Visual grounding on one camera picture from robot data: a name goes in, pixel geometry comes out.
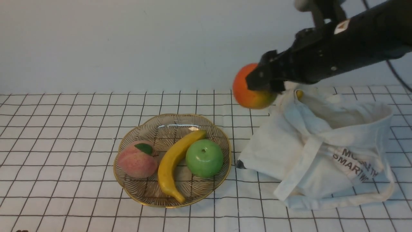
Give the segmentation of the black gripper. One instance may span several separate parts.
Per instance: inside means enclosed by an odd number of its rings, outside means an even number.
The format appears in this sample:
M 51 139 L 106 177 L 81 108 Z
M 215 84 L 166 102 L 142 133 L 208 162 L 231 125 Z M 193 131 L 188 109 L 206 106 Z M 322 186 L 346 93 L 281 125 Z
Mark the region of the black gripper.
M 346 21 L 305 28 L 295 35 L 287 50 L 265 53 L 259 63 L 246 65 L 248 90 L 281 93 L 284 81 L 314 84 L 346 72 L 336 35 L 346 30 Z

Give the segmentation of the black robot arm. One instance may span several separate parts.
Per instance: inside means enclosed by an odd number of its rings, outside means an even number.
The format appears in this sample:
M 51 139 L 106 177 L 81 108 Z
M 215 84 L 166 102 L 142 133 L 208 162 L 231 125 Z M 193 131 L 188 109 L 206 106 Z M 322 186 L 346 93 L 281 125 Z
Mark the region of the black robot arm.
M 314 27 L 300 30 L 290 48 L 268 51 L 245 78 L 251 91 L 280 93 L 286 81 L 313 85 L 411 52 L 410 0 L 387 0 L 348 18 L 341 0 L 295 0 Z

